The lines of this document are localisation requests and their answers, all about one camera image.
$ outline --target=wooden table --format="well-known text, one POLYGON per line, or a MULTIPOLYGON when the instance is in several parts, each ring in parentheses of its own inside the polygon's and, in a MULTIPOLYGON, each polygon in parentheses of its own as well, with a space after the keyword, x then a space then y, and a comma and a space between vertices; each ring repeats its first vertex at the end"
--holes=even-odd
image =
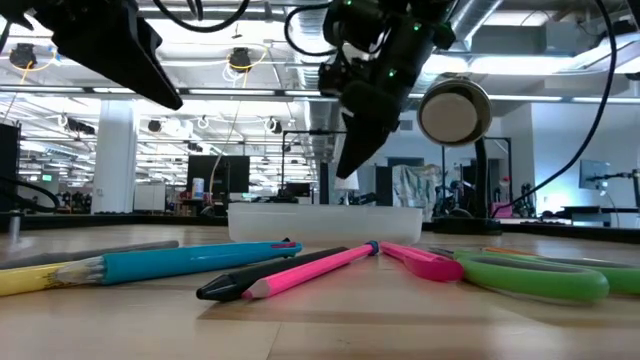
MULTIPOLYGON (((228 240, 226 228, 196 226, 31 231, 18 243, 0 237, 0 258, 171 239, 184 245, 228 240)), ((431 245, 640 263, 634 245, 518 234, 425 233, 417 247, 431 245)), ((268 300, 197 300, 195 289, 215 275, 0 298, 2 359, 640 358, 637 298, 614 297, 593 307, 529 302, 466 283, 421 280, 378 256, 268 300)))

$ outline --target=computer monitor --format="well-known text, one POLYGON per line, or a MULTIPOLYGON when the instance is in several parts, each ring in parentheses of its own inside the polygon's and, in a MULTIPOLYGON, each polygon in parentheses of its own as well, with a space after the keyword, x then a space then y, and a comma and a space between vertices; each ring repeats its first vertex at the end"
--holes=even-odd
MULTIPOLYGON (((211 171, 216 163, 216 155, 193 155, 189 156, 189 166, 187 168, 187 190, 191 191, 194 178, 204 179, 205 192, 209 191, 211 171)), ((216 169, 214 177, 214 192, 218 190, 229 190, 230 193, 249 192, 249 170, 251 158, 249 156, 223 156, 216 169)))
POLYGON ((286 190, 289 194, 295 197, 310 197, 311 196, 311 184, 310 183, 287 183, 286 190))
POLYGON ((594 177, 609 173, 609 163, 604 161, 580 160, 580 188, 588 190, 602 190, 600 182, 592 180, 594 177))

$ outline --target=whiteboard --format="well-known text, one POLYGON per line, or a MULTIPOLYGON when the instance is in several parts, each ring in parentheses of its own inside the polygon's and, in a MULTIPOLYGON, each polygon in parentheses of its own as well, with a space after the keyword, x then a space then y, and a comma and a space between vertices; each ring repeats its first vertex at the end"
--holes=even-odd
POLYGON ((133 210, 164 211, 166 193, 165 184, 136 184, 133 210))

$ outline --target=pink pencil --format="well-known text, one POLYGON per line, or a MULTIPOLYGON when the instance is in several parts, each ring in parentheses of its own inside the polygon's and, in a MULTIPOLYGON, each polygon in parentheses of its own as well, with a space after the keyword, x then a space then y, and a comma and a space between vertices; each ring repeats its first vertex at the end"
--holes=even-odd
POLYGON ((268 298, 279 294, 294 286, 300 285, 329 271, 346 265, 363 256, 373 256, 378 253, 378 243, 370 241, 355 249, 328 256, 296 268, 267 276, 255 282, 242 294, 245 299, 268 298))

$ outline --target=white plastic container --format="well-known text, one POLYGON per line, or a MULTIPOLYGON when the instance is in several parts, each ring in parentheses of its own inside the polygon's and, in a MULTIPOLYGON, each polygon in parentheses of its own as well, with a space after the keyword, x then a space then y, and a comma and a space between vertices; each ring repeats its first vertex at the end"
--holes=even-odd
POLYGON ((229 236, 237 242, 290 238, 309 243, 420 239, 420 209, 369 206, 229 204, 229 236))

